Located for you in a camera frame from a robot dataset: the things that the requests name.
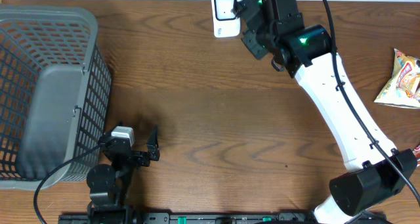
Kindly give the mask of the yellow chip snack bag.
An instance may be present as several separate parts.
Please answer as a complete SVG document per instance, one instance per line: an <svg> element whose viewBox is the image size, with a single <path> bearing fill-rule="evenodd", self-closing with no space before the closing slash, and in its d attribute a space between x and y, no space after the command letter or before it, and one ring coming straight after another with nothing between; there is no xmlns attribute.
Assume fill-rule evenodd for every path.
<svg viewBox="0 0 420 224"><path fill-rule="evenodd" d="M374 103L419 109L419 59L394 49L394 65Z"/></svg>

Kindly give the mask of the red white snack bar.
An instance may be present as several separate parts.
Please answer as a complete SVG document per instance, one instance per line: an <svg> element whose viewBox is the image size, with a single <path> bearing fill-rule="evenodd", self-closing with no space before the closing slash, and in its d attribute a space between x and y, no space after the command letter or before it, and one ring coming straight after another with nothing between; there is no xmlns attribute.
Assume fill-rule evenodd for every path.
<svg viewBox="0 0 420 224"><path fill-rule="evenodd" d="M415 157L419 160L420 159L420 145L416 146L413 149L413 154L415 155Z"/></svg>

